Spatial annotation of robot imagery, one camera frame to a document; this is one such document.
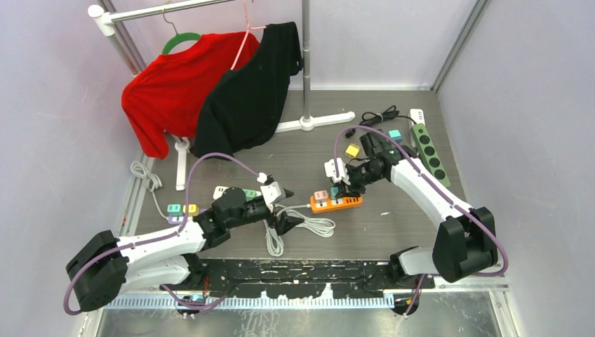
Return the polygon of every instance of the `green hanger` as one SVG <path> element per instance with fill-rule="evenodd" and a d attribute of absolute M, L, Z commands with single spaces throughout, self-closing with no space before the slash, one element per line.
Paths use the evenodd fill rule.
<path fill-rule="evenodd" d="M 178 44 L 186 41 L 198 41 L 201 38 L 200 34 L 197 33 L 182 33 L 176 34 L 171 40 L 168 41 L 166 46 L 164 46 L 163 51 L 161 54 L 169 54 L 172 49 L 174 49 Z"/>
<path fill-rule="evenodd" d="M 181 44 L 182 42 L 198 41 L 201 38 L 201 35 L 197 34 L 197 33 L 182 33 L 182 34 L 178 33 L 178 30 L 175 28 L 175 25 L 173 24 L 173 22 L 167 21 L 167 19 L 166 19 L 165 5 L 163 5 L 163 12 L 161 14 L 163 14 L 163 19 L 165 20 L 165 22 L 167 22 L 173 26 L 175 36 L 172 37 L 171 40 L 169 40 L 167 42 L 167 44 L 164 46 L 163 51 L 161 52 L 161 54 L 163 54 L 163 55 L 169 54 L 172 51 L 172 49 L 174 49 L 178 44 Z"/>

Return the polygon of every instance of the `white wall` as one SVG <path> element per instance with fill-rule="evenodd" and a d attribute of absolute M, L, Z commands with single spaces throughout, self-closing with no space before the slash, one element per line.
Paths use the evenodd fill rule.
<path fill-rule="evenodd" d="M 0 29 L 0 336 L 73 336 L 66 263 L 116 229 L 140 148 L 120 107 L 130 72 L 93 1 L 9 1 Z"/>
<path fill-rule="evenodd" d="M 160 6 L 162 0 L 114 1 L 119 11 Z M 248 0 L 255 26 L 295 21 L 301 0 Z M 312 88 L 429 87 L 474 0 L 311 0 Z M 179 32 L 246 30 L 240 0 L 167 14 Z M 160 15 L 131 27 L 147 62 L 174 35 Z M 261 32 L 255 35 L 260 39 Z M 301 87 L 294 77 L 292 87 Z"/>
<path fill-rule="evenodd" d="M 595 2 L 492 1 L 439 93 L 526 336 L 593 336 Z"/>

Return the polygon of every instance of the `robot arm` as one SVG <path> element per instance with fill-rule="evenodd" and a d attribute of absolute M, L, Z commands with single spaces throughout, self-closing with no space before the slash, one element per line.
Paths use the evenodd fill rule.
<path fill-rule="evenodd" d="M 412 247 L 391 255 L 389 268 L 396 280 L 419 274 L 440 274 L 447 281 L 456 282 L 496 264 L 494 243 L 451 205 L 458 205 L 472 214 L 495 234 L 494 219 L 488 209 L 474 209 L 456 197 L 426 170 L 418 158 L 413 158 L 415 153 L 406 146 L 403 148 L 412 157 L 410 159 L 404 159 L 391 143 L 376 133 L 368 132 L 360 137 L 360 141 L 368 157 L 361 165 L 344 165 L 338 159 L 337 177 L 334 161 L 325 163 L 327 176 L 339 188 L 338 197 L 358 197 L 366 191 L 366 185 L 387 179 L 405 191 L 438 230 L 434 247 Z"/>
<path fill-rule="evenodd" d="M 274 181 L 262 186 L 261 191 L 262 196 L 246 201 L 242 189 L 229 188 L 208 210 L 189 219 L 185 226 L 134 237 L 116 238 L 109 230 L 96 234 L 68 263 L 66 271 L 71 280 L 88 261 L 103 252 L 154 241 L 122 249 L 88 268 L 74 285 L 81 310 L 96 310 L 121 293 L 148 290 L 160 284 L 192 289 L 202 282 L 204 273 L 196 253 L 227 241 L 232 228 L 267 220 L 281 235 L 300 223 L 287 215 L 277 220 L 272 212 L 275 203 L 293 196 L 291 191 Z M 161 239 L 172 233 L 177 235 Z"/>

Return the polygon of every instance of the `clothes hanger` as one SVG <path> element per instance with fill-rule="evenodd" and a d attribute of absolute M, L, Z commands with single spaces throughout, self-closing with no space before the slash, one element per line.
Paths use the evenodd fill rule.
<path fill-rule="evenodd" d="M 201 38 L 200 34 L 197 33 L 178 33 L 178 30 L 175 28 L 175 25 L 171 21 L 167 21 L 166 19 L 166 5 L 169 4 L 171 1 L 167 1 L 163 5 L 163 11 L 161 14 L 163 15 L 163 20 L 173 26 L 173 30 L 175 32 L 175 36 L 172 37 L 164 46 L 163 51 L 161 54 L 167 55 L 169 54 L 177 45 L 181 44 L 182 42 L 186 41 L 198 41 Z"/>
<path fill-rule="evenodd" d="M 238 54 L 236 55 L 236 59 L 234 60 L 234 64 L 232 65 L 232 70 L 236 67 L 238 59 L 240 58 L 241 50 L 243 45 L 246 44 L 246 39 L 248 38 L 248 33 L 250 33 L 250 29 L 264 29 L 266 26 L 263 27 L 252 27 L 250 26 L 250 18 L 248 17 L 248 7 L 246 7 L 246 0 L 242 0 L 243 2 L 243 16 L 246 18 L 246 24 L 248 28 L 246 28 L 246 34 L 243 36 L 242 44 L 240 45 L 240 49 L 238 50 Z"/>

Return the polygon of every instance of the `orange power strip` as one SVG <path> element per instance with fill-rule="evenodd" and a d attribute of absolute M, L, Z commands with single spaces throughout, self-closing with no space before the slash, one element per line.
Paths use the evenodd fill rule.
<path fill-rule="evenodd" d="M 343 197 L 337 200 L 328 198 L 326 201 L 316 202 L 314 195 L 310 197 L 310 206 L 312 213 L 324 213 L 331 211 L 338 211 L 340 209 L 351 209 L 360 206 L 362 202 L 361 197 Z"/>

